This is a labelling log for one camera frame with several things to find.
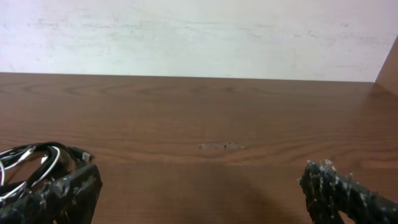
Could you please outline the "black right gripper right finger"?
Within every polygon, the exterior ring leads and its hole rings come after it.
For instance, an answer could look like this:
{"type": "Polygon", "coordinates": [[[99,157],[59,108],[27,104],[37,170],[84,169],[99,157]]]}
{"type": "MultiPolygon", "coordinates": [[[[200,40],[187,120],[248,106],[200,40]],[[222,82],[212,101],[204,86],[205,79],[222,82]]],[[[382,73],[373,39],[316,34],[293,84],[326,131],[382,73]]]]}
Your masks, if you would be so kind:
{"type": "Polygon", "coordinates": [[[308,161],[299,184],[307,212],[315,224],[344,224],[344,213],[355,224],[397,224],[397,203],[336,171],[331,161],[308,161]]]}

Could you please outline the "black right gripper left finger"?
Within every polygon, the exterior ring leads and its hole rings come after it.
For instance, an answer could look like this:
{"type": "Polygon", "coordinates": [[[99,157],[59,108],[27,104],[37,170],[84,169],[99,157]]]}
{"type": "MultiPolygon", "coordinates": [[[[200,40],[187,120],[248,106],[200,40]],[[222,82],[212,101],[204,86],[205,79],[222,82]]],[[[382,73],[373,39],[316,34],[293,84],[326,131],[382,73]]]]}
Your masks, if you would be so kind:
{"type": "Polygon", "coordinates": [[[85,165],[6,202],[1,223],[91,223],[102,186],[97,166],[85,165]]]}

